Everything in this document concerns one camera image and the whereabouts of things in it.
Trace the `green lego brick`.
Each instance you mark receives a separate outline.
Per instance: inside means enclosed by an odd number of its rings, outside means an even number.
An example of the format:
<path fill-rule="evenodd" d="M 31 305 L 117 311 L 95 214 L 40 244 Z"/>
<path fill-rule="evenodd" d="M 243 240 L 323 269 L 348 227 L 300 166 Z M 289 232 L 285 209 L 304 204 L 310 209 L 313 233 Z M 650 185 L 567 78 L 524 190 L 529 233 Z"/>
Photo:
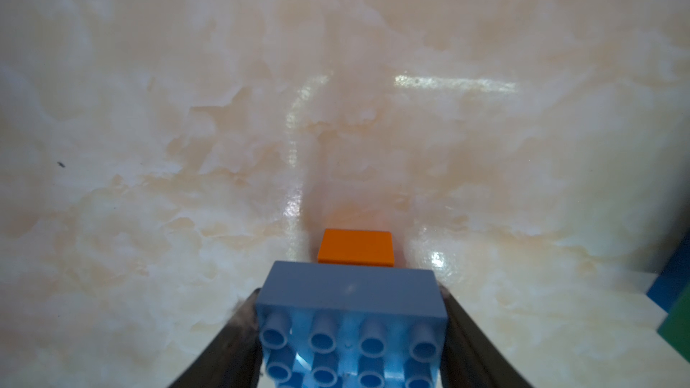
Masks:
<path fill-rule="evenodd" d="M 690 361 L 690 286 L 686 286 L 670 308 L 658 334 L 685 361 Z"/>

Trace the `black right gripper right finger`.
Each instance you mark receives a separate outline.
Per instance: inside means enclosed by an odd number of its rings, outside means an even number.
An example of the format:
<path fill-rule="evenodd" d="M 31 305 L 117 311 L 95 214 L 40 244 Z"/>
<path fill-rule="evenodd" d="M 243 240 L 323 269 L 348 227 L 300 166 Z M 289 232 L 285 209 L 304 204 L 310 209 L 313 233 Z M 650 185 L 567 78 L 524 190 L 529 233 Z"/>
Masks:
<path fill-rule="evenodd" d="M 442 284 L 448 315 L 440 375 L 443 387 L 519 387 L 520 373 Z"/>

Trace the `orange lego brick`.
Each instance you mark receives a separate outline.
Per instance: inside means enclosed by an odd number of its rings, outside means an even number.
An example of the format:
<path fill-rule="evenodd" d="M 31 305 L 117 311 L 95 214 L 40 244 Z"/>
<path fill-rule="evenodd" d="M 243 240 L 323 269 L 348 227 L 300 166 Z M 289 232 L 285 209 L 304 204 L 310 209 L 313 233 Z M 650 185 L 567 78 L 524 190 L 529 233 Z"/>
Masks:
<path fill-rule="evenodd" d="M 327 264 L 393 267 L 393 235 L 383 231 L 326 229 L 317 261 Z"/>

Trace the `light blue lego brick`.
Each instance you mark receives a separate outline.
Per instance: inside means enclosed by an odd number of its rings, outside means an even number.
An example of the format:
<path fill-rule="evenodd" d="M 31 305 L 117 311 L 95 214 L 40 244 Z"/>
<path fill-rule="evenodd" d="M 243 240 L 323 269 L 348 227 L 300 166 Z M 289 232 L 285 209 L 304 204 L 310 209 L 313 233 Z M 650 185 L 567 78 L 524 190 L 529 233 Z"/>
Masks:
<path fill-rule="evenodd" d="M 278 387 L 434 387 L 449 317 L 433 271 L 275 262 L 258 294 Z"/>

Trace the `dark blue lego brick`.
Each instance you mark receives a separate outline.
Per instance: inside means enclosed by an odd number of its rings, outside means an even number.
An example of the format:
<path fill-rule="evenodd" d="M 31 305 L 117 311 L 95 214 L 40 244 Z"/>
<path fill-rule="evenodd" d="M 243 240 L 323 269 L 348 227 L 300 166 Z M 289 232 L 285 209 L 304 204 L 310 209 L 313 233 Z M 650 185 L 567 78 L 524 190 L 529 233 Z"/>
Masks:
<path fill-rule="evenodd" d="M 686 234 L 666 266 L 647 291 L 647 296 L 669 313 L 689 282 L 689 234 Z"/>

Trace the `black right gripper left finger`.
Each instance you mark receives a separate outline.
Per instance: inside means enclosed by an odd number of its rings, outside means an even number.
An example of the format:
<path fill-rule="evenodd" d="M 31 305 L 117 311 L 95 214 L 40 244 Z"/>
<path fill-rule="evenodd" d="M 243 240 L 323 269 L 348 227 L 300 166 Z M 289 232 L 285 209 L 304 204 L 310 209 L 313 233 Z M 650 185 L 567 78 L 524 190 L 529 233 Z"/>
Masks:
<path fill-rule="evenodd" d="M 255 387 L 260 378 L 262 346 L 255 303 L 255 289 L 237 304 L 219 334 L 201 355 L 179 375 L 170 388 Z"/>

